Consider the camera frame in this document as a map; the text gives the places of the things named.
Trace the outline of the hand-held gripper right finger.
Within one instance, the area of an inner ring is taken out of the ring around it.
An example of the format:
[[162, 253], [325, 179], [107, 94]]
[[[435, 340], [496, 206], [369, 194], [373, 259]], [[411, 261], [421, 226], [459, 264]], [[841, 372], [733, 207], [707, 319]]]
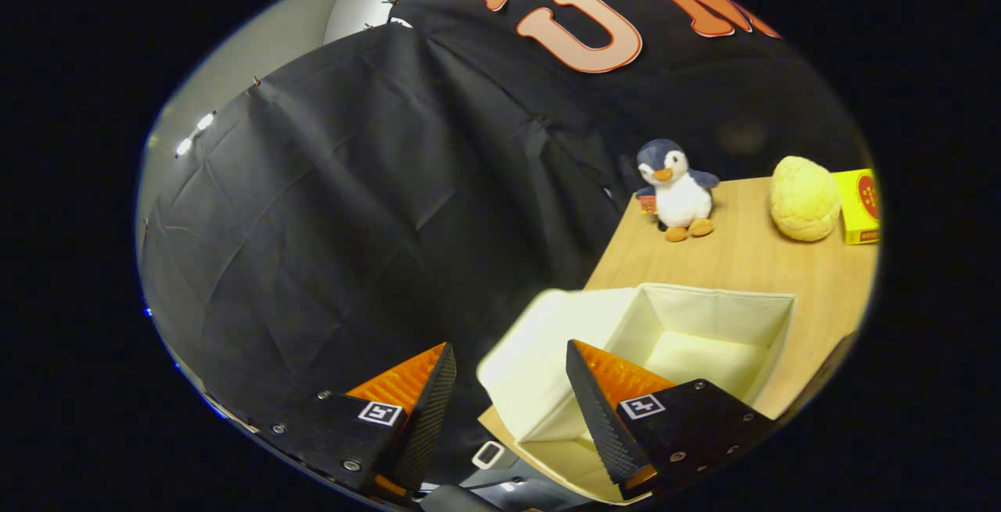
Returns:
[[708, 379], [675, 383], [573, 338], [565, 373], [612, 487], [668, 495], [725, 467], [778, 423]]

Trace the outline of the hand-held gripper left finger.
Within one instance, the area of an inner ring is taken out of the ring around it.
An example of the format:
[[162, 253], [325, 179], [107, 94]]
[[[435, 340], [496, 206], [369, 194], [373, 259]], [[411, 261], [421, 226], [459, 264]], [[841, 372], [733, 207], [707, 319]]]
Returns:
[[258, 419], [258, 437], [337, 489], [410, 507], [457, 377], [441, 342], [346, 393], [316, 393]]

